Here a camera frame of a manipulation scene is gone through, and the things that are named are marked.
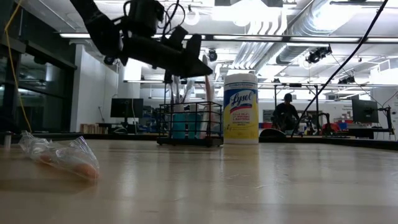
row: wire basket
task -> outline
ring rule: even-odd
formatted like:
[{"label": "wire basket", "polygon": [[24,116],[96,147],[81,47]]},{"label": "wire basket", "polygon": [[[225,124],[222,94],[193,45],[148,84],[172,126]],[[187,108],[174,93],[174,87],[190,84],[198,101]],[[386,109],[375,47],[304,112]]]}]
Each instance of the wire basket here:
[{"label": "wire basket", "polygon": [[159,144],[207,146],[214,139],[222,144],[222,105],[218,103],[164,104],[160,105],[159,115]]}]

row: camera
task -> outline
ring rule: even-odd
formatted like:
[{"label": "camera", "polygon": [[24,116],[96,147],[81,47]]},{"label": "camera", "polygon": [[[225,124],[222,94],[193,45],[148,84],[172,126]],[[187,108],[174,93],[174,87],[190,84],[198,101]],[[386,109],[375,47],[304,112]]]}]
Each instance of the camera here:
[{"label": "camera", "polygon": [[217,56],[216,50],[214,50],[214,49],[209,50],[209,53],[207,56],[209,57],[210,62],[217,61],[218,56]]},{"label": "camera", "polygon": [[115,61],[116,61],[116,58],[114,58],[114,57],[105,56],[105,58],[104,58],[105,65],[114,65]]},{"label": "camera", "polygon": [[320,60],[324,59],[326,55],[332,53],[331,47],[320,47],[316,50],[310,52],[310,55],[305,59],[308,63],[318,63]]}]

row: person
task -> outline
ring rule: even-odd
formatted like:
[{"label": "person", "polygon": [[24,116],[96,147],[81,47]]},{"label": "person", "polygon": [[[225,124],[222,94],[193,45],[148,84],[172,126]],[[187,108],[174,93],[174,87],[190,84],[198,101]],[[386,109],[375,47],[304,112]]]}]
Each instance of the person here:
[{"label": "person", "polygon": [[284,96],[284,102],[279,104],[273,112],[274,124],[276,124],[277,128],[281,131],[294,129],[295,121],[292,119],[293,116],[297,121],[300,119],[296,108],[291,104],[292,101],[293,96],[287,93]]}]

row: wooden table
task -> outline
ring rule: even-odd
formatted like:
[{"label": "wooden table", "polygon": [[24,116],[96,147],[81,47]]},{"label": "wooden table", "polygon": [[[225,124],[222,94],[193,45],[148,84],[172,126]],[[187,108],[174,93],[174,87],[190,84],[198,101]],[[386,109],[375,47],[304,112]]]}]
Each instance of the wooden table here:
[{"label": "wooden table", "polygon": [[0,151],[1,223],[397,223],[398,154],[321,144],[88,141],[97,184]]}]

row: computer monitor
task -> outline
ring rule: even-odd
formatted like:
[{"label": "computer monitor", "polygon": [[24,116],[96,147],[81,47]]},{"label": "computer monitor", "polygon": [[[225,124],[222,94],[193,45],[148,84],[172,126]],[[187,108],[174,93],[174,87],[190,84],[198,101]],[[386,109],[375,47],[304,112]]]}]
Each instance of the computer monitor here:
[{"label": "computer monitor", "polygon": [[378,123],[379,112],[377,103],[369,100],[354,100],[353,102],[353,119],[354,122],[360,123]]},{"label": "computer monitor", "polygon": [[144,99],[113,98],[111,105],[111,117],[142,118],[143,107]]}]

